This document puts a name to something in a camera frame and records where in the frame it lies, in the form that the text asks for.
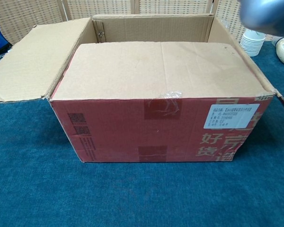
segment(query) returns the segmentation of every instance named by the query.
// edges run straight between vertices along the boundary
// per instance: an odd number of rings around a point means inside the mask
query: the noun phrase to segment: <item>white bowl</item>
[[[263,39],[250,39],[250,38],[246,37],[245,35],[242,36],[242,39],[246,40],[248,42],[252,42],[252,43],[258,43],[258,42],[264,42],[265,41],[265,38],[263,38]]]
[[[250,53],[254,53],[254,52],[260,51],[260,50],[248,50],[248,49],[245,49],[245,48],[243,48],[243,50],[245,50],[246,52],[250,52]]]
[[[240,44],[241,44],[241,45],[245,45],[245,46],[253,46],[253,47],[256,47],[256,46],[262,46],[262,45],[263,45],[263,42],[258,43],[258,44],[251,44],[251,43],[247,43],[247,42],[245,42],[245,41],[241,41]]]
[[[262,45],[263,42],[264,42],[264,41],[261,41],[261,42],[249,42],[249,41],[247,41],[247,40],[245,40],[245,39],[242,39],[242,40],[241,40],[241,43],[243,43],[243,44],[254,45],[254,46],[256,46],[256,45]]]
[[[251,45],[245,45],[245,44],[241,44],[241,46],[246,47],[246,48],[251,48],[251,49],[259,49],[262,47],[262,45],[251,46]]]
[[[249,48],[249,47],[245,47],[245,46],[243,46],[242,48],[246,51],[259,51],[259,50],[261,50],[261,48]]]
[[[251,53],[251,54],[253,54],[253,53],[259,53],[260,52],[260,50],[255,50],[255,51],[249,51],[249,50],[244,50],[246,53]]]
[[[247,54],[249,57],[257,56],[257,55],[260,53],[260,51],[257,51],[257,52],[247,52],[247,51],[245,51],[245,52],[246,52],[246,54]]]
[[[246,29],[243,36],[247,39],[257,41],[257,40],[265,40],[266,34]]]

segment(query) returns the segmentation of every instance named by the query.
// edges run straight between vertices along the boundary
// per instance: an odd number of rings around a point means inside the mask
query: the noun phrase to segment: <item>cardboard box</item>
[[[0,62],[0,102],[47,98],[83,162],[231,161],[275,94],[214,15],[37,26]]]

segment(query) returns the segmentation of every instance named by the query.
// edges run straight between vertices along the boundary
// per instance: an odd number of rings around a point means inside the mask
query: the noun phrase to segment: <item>blue carpet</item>
[[[273,46],[254,61],[284,95]],[[0,226],[284,227],[284,109],[230,163],[83,164],[46,100],[0,104]]]

